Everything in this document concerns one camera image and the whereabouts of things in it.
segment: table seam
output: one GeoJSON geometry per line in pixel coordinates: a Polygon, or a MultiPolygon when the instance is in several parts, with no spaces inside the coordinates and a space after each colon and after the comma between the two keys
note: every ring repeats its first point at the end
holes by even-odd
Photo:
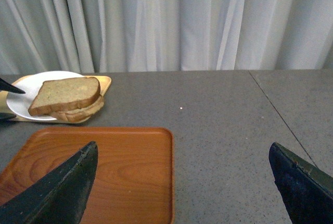
{"type": "Polygon", "coordinates": [[[302,147],[302,149],[305,151],[306,155],[309,157],[309,159],[313,162],[314,166],[317,166],[317,164],[314,162],[314,160],[312,159],[312,157],[309,155],[309,153],[306,151],[305,147],[302,145],[301,141],[297,138],[297,136],[295,135],[295,133],[292,131],[292,129],[289,127],[289,125],[287,124],[287,122],[285,121],[285,119],[282,117],[282,115],[280,114],[280,112],[277,110],[277,108],[275,107],[275,105],[273,104],[273,102],[270,100],[270,98],[268,97],[268,95],[265,93],[265,91],[263,90],[263,88],[261,88],[261,86],[259,85],[259,83],[256,81],[256,79],[254,78],[254,76],[252,75],[251,71],[249,71],[250,76],[253,78],[254,82],[257,84],[257,86],[260,88],[260,90],[262,91],[262,93],[265,95],[265,97],[267,98],[267,100],[269,101],[269,103],[271,104],[271,106],[274,108],[274,110],[277,112],[277,114],[280,116],[281,120],[284,122],[284,124],[286,125],[286,127],[289,129],[289,131],[291,132],[291,134],[295,137],[296,141],[300,144],[300,146],[302,147]]]}

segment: tray rim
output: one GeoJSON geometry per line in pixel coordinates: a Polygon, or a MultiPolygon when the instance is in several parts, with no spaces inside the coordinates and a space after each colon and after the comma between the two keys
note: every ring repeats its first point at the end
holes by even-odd
{"type": "Polygon", "coordinates": [[[51,127],[46,127],[39,129],[32,133],[29,138],[26,140],[26,142],[22,145],[22,147],[17,151],[15,156],[10,160],[10,162],[7,164],[7,166],[4,168],[4,170],[0,173],[0,177],[4,174],[9,174],[11,173],[10,171],[10,165],[13,164],[16,160],[20,159],[21,156],[21,151],[24,151],[24,149],[28,148],[30,145],[29,140],[38,137],[39,135],[43,134],[49,134],[50,132],[53,131],[66,131],[66,133],[69,133],[71,130],[74,129],[81,129],[80,133],[84,131],[84,129],[87,130],[111,130],[111,131],[124,131],[124,132],[135,132],[140,131],[140,132],[145,132],[149,130],[157,130],[157,131],[162,131],[164,133],[167,133],[170,136],[170,141],[171,141],[171,219],[170,219],[170,224],[174,223],[175,220],[175,172],[174,172],[174,166],[175,166],[175,157],[174,157],[174,135],[171,132],[171,130],[165,128],[165,127],[57,127],[57,126],[51,126],[51,127]]]}

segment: wooden tray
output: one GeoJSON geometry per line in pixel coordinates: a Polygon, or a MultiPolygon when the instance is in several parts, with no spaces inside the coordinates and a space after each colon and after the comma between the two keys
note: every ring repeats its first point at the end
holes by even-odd
{"type": "MultiPolygon", "coordinates": [[[[22,81],[23,79],[25,79],[29,76],[21,77],[20,79],[16,80],[12,84],[15,85],[19,81],[22,81]]],[[[112,82],[112,79],[110,77],[107,77],[107,76],[86,76],[86,77],[96,77],[99,80],[100,94],[103,95],[103,96],[105,95],[106,91],[108,90],[108,88],[110,87],[111,82],[112,82]]],[[[7,91],[1,91],[0,92],[0,112],[14,114],[14,112],[11,111],[10,108],[7,106],[7,94],[8,94],[7,91]]],[[[87,117],[84,120],[79,121],[79,122],[67,122],[67,121],[61,121],[61,120],[53,120],[53,121],[47,121],[47,123],[53,122],[53,123],[76,124],[76,123],[84,122],[84,121],[88,120],[89,118],[90,117],[87,117]]],[[[39,122],[38,120],[31,120],[31,119],[27,119],[27,118],[21,117],[21,116],[17,116],[13,119],[10,119],[10,121],[36,121],[36,122],[39,122]]]]}
{"type": "Polygon", "coordinates": [[[27,140],[0,175],[0,205],[89,141],[98,145],[85,223],[174,221],[173,135],[164,128],[50,127],[27,140]]]}

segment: gray table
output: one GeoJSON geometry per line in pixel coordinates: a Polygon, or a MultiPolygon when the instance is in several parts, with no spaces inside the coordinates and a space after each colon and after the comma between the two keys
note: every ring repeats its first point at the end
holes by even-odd
{"type": "MultiPolygon", "coordinates": [[[[105,106],[80,126],[173,132],[175,223],[291,223],[268,162],[273,142],[333,174],[331,70],[105,75],[105,106]]],[[[0,124],[0,171],[32,133],[53,126],[0,124]]]]}

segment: brown plastic tray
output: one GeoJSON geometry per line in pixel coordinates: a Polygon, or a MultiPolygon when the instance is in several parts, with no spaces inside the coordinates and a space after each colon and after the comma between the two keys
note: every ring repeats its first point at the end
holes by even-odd
{"type": "Polygon", "coordinates": [[[27,140],[0,175],[0,205],[69,158],[98,145],[85,223],[174,221],[173,135],[164,128],[50,127],[27,140]]]}
{"type": "MultiPolygon", "coordinates": [[[[29,77],[28,76],[24,76],[19,78],[18,80],[16,80],[15,82],[13,82],[12,84],[15,85],[16,83],[18,83],[19,81],[22,81],[23,79],[29,77]]],[[[112,83],[112,79],[110,77],[107,76],[86,76],[86,77],[95,77],[98,79],[99,84],[100,84],[100,94],[102,96],[105,95],[106,91],[109,89],[111,83],[112,83]]],[[[1,91],[0,92],[0,112],[4,112],[4,113],[14,113],[13,111],[10,110],[10,108],[7,106],[7,91],[1,91]]],[[[52,121],[47,121],[47,123],[69,123],[69,124],[77,124],[77,123],[82,123],[86,120],[88,120],[90,117],[87,117],[85,119],[83,119],[82,121],[79,122],[67,122],[67,121],[61,121],[61,120],[52,120],[52,121]]],[[[21,117],[21,116],[17,116],[13,119],[10,119],[10,121],[35,121],[35,122],[40,122],[39,120],[31,120],[31,119],[27,119],[25,117],[21,117]]]]}

